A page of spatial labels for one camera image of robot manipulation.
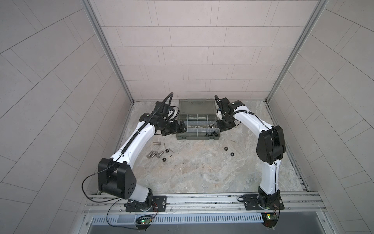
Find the grey compartment organizer box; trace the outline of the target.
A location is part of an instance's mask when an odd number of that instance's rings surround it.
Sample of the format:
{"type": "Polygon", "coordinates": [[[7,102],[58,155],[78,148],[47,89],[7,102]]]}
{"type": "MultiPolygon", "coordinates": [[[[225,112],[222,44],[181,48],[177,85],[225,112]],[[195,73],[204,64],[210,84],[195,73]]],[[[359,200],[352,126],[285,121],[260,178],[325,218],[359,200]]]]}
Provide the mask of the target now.
{"type": "Polygon", "coordinates": [[[179,121],[184,121],[187,131],[176,134],[178,140],[218,140],[219,128],[209,128],[209,124],[217,123],[216,103],[213,99],[180,99],[179,121]],[[215,133],[214,138],[206,137],[206,133],[215,133]]]}

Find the silver spacer cluster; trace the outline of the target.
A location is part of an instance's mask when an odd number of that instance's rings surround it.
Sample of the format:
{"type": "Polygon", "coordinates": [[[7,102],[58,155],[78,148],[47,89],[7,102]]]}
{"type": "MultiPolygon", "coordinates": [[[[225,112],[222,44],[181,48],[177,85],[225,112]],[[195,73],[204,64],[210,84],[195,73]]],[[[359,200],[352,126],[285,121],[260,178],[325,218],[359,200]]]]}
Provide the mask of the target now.
{"type": "MultiPolygon", "coordinates": [[[[161,142],[160,141],[156,141],[156,142],[153,142],[153,145],[155,146],[161,146],[161,142]]],[[[151,150],[148,154],[147,154],[147,158],[148,159],[151,159],[153,157],[157,157],[158,159],[160,158],[161,155],[164,154],[164,150],[160,150],[160,151],[157,151],[157,150],[151,150]]]]}

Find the black wing nut pair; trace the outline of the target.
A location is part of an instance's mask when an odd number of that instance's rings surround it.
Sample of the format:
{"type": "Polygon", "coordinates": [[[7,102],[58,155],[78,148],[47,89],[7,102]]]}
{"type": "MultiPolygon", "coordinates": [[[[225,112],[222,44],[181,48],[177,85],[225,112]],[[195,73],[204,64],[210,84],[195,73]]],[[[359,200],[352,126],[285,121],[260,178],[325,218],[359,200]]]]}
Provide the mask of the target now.
{"type": "Polygon", "coordinates": [[[214,138],[215,137],[215,133],[206,133],[205,136],[206,137],[210,137],[210,138],[214,138]]]}

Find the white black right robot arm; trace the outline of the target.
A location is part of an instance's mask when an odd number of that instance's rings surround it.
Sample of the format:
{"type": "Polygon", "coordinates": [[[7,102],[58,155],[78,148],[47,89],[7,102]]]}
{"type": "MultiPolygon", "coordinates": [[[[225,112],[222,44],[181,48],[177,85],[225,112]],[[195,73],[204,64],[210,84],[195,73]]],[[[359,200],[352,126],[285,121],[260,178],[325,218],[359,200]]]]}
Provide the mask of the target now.
{"type": "Polygon", "coordinates": [[[258,197],[253,200],[264,210],[284,209],[278,185],[281,160],[286,152],[283,129],[261,120],[239,100],[230,102],[218,96],[214,99],[218,105],[217,126],[221,132],[233,129],[235,121],[239,121],[258,139],[256,154],[263,162],[262,180],[258,197]]]}

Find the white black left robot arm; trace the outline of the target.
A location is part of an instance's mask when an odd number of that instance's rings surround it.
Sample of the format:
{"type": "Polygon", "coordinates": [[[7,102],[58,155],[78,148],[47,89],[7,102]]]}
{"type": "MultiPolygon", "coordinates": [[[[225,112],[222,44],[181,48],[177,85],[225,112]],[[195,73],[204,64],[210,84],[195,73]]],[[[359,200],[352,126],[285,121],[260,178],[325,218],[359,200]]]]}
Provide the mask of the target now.
{"type": "Polygon", "coordinates": [[[157,131],[160,131],[162,136],[187,131],[184,122],[177,120],[178,115],[179,110],[172,106],[170,101],[158,101],[150,114],[143,114],[125,144],[109,159],[99,162],[99,191],[130,200],[138,209],[149,210],[153,205],[153,192],[137,183],[132,168],[147,142],[157,131]]]}

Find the white vent grille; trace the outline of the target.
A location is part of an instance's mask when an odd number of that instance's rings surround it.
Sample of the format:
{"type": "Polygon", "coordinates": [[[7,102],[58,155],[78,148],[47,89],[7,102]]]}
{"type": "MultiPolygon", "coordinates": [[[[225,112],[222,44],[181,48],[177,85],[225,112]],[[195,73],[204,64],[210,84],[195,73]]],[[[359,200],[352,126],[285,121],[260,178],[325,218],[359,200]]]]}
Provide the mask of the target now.
{"type": "MultiPolygon", "coordinates": [[[[93,225],[132,225],[140,215],[95,215],[93,225]]],[[[260,213],[158,214],[153,224],[263,223],[260,213]]]]}

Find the left green circuit board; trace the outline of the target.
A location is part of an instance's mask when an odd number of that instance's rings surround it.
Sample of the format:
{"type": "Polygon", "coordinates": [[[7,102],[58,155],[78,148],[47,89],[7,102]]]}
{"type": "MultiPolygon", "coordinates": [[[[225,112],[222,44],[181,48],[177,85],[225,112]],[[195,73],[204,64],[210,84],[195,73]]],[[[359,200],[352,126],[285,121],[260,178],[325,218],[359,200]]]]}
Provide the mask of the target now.
{"type": "Polygon", "coordinates": [[[136,225],[150,225],[152,223],[152,221],[153,221],[153,216],[143,215],[143,216],[138,217],[135,220],[135,224],[136,225]]]}

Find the right circuit board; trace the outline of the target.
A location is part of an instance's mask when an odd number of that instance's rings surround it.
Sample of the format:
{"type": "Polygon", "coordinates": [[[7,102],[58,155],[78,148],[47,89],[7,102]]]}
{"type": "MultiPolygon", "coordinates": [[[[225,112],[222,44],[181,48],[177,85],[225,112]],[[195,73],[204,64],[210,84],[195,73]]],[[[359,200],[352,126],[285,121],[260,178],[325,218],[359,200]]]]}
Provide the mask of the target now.
{"type": "Polygon", "coordinates": [[[273,228],[277,225],[278,222],[278,216],[275,213],[261,213],[263,218],[263,223],[265,227],[273,228]]]}

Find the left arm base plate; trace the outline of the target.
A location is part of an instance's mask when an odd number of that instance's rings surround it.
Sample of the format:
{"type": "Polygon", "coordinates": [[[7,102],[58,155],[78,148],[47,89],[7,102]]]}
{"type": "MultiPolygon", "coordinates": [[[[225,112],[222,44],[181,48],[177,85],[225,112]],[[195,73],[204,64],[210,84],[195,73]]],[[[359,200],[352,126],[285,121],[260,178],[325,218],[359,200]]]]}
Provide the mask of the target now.
{"type": "Polygon", "coordinates": [[[129,200],[125,204],[126,212],[164,212],[166,210],[167,196],[148,197],[145,202],[129,200]]]}

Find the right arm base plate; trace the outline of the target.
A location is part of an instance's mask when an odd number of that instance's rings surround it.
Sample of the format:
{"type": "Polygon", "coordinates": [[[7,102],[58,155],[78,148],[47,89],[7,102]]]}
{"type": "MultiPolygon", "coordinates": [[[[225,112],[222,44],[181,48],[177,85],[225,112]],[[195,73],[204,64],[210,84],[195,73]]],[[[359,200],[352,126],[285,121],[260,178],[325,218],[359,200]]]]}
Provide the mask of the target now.
{"type": "Polygon", "coordinates": [[[251,210],[284,210],[284,204],[281,196],[272,195],[243,195],[237,198],[238,202],[242,202],[247,211],[251,210]]]}

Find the aluminium front rail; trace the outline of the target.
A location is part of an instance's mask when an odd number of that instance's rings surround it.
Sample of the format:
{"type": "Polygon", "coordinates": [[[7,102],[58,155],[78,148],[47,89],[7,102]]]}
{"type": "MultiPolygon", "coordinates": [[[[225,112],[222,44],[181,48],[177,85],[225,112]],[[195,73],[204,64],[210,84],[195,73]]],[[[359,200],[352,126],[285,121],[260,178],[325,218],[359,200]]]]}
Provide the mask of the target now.
{"type": "MultiPolygon", "coordinates": [[[[166,204],[161,205],[164,211],[156,212],[151,208],[149,212],[126,212],[126,200],[114,199],[107,194],[92,196],[100,203],[85,202],[79,209],[78,215],[168,215],[168,214],[208,214],[208,213],[268,213],[279,211],[279,206],[263,210],[258,205],[239,202],[238,197],[244,193],[195,193],[195,194],[165,194],[166,204]]],[[[318,192],[281,192],[284,212],[325,212],[327,208],[318,192]]]]}

